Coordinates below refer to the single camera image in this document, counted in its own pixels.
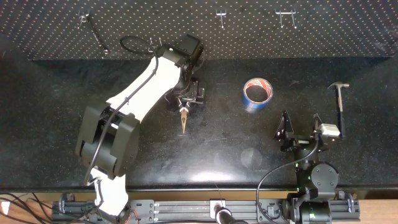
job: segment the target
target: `wooden table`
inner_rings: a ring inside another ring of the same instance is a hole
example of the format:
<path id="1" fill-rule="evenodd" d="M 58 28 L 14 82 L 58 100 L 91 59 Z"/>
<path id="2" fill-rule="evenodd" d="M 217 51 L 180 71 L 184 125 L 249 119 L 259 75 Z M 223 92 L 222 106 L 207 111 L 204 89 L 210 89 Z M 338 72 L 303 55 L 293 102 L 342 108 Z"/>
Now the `wooden table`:
<path id="1" fill-rule="evenodd" d="M 42 209 L 35 202 L 26 202 L 30 209 L 38 216 L 45 218 Z M 360 200 L 361 223 L 380 223 L 380 224 L 398 224 L 398 200 Z M 45 211 L 51 216 L 51 209 L 44 207 Z M 38 223 L 38 221 L 29 213 L 21 208 L 11 204 L 8 212 L 9 216 Z M 0 215 L 0 223 L 19 223 Z M 353 224 L 353 222 L 337 222 L 339 224 Z"/>

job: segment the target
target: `perforated metal board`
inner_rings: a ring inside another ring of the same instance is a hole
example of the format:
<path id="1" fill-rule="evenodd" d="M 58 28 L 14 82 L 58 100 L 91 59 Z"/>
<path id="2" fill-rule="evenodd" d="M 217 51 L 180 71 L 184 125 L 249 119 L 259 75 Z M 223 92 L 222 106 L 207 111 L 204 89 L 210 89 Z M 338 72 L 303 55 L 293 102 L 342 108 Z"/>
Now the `perforated metal board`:
<path id="1" fill-rule="evenodd" d="M 136 35 L 159 45 L 185 34 L 202 40 L 206 57 L 279 58 L 391 56 L 398 50 L 398 1 L 94 1 L 3 0 L 0 31 L 29 59 L 141 58 L 119 39 Z M 216 10 L 225 11 L 224 28 Z M 280 17 L 275 10 L 295 10 Z M 111 53 L 104 57 L 79 11 L 90 11 Z"/>

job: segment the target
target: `roll of tape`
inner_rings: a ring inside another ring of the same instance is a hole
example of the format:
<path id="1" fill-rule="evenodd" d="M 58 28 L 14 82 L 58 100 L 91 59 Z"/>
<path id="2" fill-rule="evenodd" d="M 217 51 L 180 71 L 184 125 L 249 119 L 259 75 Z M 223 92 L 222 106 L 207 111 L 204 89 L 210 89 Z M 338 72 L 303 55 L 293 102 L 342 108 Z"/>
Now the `roll of tape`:
<path id="1" fill-rule="evenodd" d="M 248 88 L 251 86 L 262 87 L 267 93 L 266 100 L 258 102 L 254 99 L 250 99 L 250 97 L 248 96 Z M 247 107 L 246 110 L 252 112 L 253 110 L 261 110 L 265 108 L 268 105 L 268 103 L 271 101 L 273 94 L 274 91 L 269 81 L 263 78 L 250 79 L 243 87 L 243 103 Z"/>

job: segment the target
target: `claw hammer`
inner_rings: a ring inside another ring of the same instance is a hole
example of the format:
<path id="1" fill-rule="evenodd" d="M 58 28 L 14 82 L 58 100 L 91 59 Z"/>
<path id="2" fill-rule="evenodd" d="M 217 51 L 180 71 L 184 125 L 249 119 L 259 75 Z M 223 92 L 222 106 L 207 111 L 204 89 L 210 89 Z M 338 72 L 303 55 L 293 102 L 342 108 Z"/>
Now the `claw hammer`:
<path id="1" fill-rule="evenodd" d="M 338 129 L 340 130 L 340 138 L 344 139 L 346 137 L 344 128 L 344 118 L 343 118 L 343 99 L 341 98 L 341 87 L 348 88 L 348 83 L 335 82 L 332 83 L 328 88 L 336 87 L 336 102 L 337 102 L 337 118 L 338 118 Z"/>

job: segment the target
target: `black tabletop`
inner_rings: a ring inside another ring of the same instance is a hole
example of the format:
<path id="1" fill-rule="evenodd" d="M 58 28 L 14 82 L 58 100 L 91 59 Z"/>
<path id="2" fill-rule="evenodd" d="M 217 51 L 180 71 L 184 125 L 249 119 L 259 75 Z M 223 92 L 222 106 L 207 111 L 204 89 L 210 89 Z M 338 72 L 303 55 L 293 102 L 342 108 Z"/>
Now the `black tabletop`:
<path id="1" fill-rule="evenodd" d="M 207 84 L 205 104 L 188 117 L 163 98 L 141 124 L 129 190 L 249 189 L 269 170 L 293 160 L 273 135 L 282 110 L 297 134 L 312 114 L 336 124 L 335 81 L 343 89 L 347 139 L 320 154 L 340 172 L 341 187 L 398 186 L 398 58 L 208 60 L 195 74 Z M 82 189 L 86 167 L 74 153 L 85 106 L 127 87 L 146 60 L 0 61 L 0 189 Z M 243 85 L 265 78 L 274 88 L 267 108 L 249 114 Z M 273 174 L 267 189 L 294 188 L 293 167 Z"/>

